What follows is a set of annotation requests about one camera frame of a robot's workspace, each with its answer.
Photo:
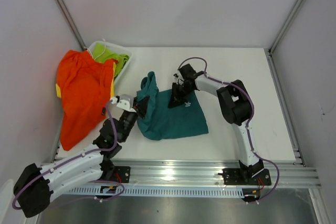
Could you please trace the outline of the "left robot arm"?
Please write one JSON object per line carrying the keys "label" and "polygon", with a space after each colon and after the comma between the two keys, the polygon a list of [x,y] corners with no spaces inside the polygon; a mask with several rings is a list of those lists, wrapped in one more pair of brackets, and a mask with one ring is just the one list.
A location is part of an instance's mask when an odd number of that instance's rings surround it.
{"label": "left robot arm", "polygon": [[22,210],[31,218],[43,212],[65,192],[100,180],[109,182],[114,176],[112,158],[121,151],[138,118],[144,118],[149,97],[142,99],[118,95],[108,101],[122,109],[119,119],[109,116],[103,122],[99,136],[77,154],[54,163],[24,168],[14,185],[12,208]]}

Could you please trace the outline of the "teal green shorts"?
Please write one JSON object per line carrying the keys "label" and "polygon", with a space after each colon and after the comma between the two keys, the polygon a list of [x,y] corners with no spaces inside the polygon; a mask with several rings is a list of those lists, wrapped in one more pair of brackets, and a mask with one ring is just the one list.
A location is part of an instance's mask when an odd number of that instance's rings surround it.
{"label": "teal green shorts", "polygon": [[205,115],[195,92],[187,95],[181,105],[169,108],[172,90],[160,91],[156,76],[150,71],[137,91],[138,100],[149,98],[144,119],[138,118],[137,124],[142,135],[150,140],[177,139],[208,134]]}

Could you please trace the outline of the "orange shorts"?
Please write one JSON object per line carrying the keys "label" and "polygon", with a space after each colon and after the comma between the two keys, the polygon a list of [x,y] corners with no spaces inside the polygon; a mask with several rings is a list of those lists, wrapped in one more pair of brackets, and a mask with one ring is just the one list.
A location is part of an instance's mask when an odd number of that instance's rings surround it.
{"label": "orange shorts", "polygon": [[80,143],[106,117],[104,107],[114,95],[114,63],[99,67],[86,51],[68,51],[58,65],[64,111],[60,143],[65,151]]}

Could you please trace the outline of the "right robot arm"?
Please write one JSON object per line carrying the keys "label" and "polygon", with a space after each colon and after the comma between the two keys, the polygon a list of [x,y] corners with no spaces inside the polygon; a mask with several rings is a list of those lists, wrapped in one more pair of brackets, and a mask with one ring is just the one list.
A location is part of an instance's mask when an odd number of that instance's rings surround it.
{"label": "right robot arm", "polygon": [[232,125],[239,147],[239,172],[232,178],[234,185],[252,185],[260,181],[264,163],[254,150],[250,122],[254,105],[242,81],[224,82],[209,76],[205,71],[196,72],[188,63],[180,66],[172,84],[168,108],[187,102],[194,91],[204,91],[218,98],[222,116]]}

